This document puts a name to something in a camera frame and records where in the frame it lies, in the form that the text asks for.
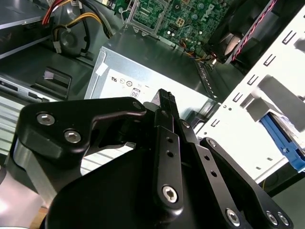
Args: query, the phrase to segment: slot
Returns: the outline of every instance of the slot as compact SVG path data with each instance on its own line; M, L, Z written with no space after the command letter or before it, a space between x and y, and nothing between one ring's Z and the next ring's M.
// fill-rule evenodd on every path
M40 98L38 95L32 93L32 92L28 92L28 97L31 97L33 99L39 100L39 102L49 102L48 99L46 98Z
M11 84L9 84L9 83L0 81L0 84L1 84L2 86L4 86L4 87L7 87L7 88L13 90L13 91L16 91L16 92L18 91L18 87L13 86L13 85L11 85Z

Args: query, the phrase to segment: capacitor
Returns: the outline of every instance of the capacitor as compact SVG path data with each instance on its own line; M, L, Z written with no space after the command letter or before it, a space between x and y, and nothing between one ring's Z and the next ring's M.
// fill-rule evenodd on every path
M203 9L204 9L204 4L203 4L203 3L199 3L198 6L197 6L197 8L198 8L199 10L203 10Z
M192 15L192 19L193 19L193 20L197 20L197 19L198 19L198 15L197 15L197 14L193 14L193 15Z

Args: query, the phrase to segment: sticker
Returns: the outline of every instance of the sticker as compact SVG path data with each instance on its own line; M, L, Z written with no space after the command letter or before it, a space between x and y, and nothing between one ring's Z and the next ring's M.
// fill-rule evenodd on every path
M133 88L132 93L130 94L130 96L137 99L139 97L140 93L141 93L141 91L139 89Z
M108 68L108 65L106 65L105 63L101 63L101 65L99 66L99 68L95 71L95 73L97 75L103 75L103 73L106 71L106 69Z
M139 102L150 102L157 90L127 75L109 69L100 98L133 97Z

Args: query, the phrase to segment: white label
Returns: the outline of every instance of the white label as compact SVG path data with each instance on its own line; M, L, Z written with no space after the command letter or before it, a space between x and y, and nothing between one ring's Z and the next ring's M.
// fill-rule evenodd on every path
M212 10L214 9L214 7L215 6L213 4L209 5L209 8L205 11L205 14L202 16L201 21L206 21L209 18L209 16L212 13Z
M156 93L156 89L110 69L100 98L133 97L144 103L152 101Z
M108 68L108 65L106 65L105 63L101 63L101 65L99 66L99 68L95 71L95 73L97 75L103 75L103 73L106 71L106 69Z

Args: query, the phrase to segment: black wire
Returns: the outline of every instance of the black wire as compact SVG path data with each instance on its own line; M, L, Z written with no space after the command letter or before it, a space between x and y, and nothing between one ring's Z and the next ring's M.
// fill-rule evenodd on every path
M86 11L85 11L85 9L84 8L81 8L80 9L80 13L81 13L81 15L82 14L84 14ZM84 40L86 41L86 46L85 46L85 48L84 49L81 49L81 52L82 53L87 53L88 52L88 50L89 50L89 48L90 48L90 32L89 32L89 27L88 27L88 23L87 23L87 21L86 20L82 20L82 23L83 23L83 25L84 25L84 29L85 29L85 37L84 37Z
M101 20L102 26L103 26L103 31L104 31L106 37L109 39L111 37L110 32L108 31L107 27L105 26L99 10L95 7L94 4L92 4L91 2L89 2L87 0L80 0L80 2L82 4L84 4L85 6L87 6L89 9L91 9L96 14L96 16Z

